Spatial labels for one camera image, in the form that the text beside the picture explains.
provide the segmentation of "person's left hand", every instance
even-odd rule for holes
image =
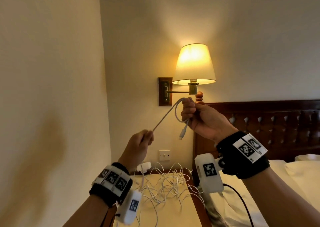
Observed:
[[[134,171],[146,157],[148,146],[154,140],[153,132],[146,129],[134,134],[118,162],[124,165],[129,172]]]

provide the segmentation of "hand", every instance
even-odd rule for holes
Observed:
[[[208,105],[194,103],[192,98],[184,99],[182,104],[182,120],[190,118],[189,127],[216,144],[238,131],[225,116]]]
[[[124,165],[129,172],[134,171],[146,158],[148,146],[154,140],[153,132],[146,129],[134,134],[118,162]]]

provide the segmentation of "headboard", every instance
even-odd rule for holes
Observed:
[[[320,100],[200,103],[215,108],[236,128],[256,137],[268,149],[269,160],[291,162],[298,155],[320,154]],[[204,153],[218,157],[214,142],[195,133],[195,184],[194,158]]]

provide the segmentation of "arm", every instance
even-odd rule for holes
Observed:
[[[143,130],[131,137],[118,162],[131,172],[146,157],[148,146],[154,140],[153,132]],[[63,227],[100,227],[108,206],[96,195],[90,195]]]
[[[270,167],[243,183],[269,226],[320,226],[320,213]]]
[[[182,120],[190,118],[189,127],[216,144],[238,131],[214,108],[195,104],[191,98],[182,103]],[[270,167],[243,183],[269,226],[320,226],[320,213]]]

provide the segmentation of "lamp mounting plate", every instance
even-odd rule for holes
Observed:
[[[158,77],[159,82],[159,106],[171,106],[172,105],[172,77]]]

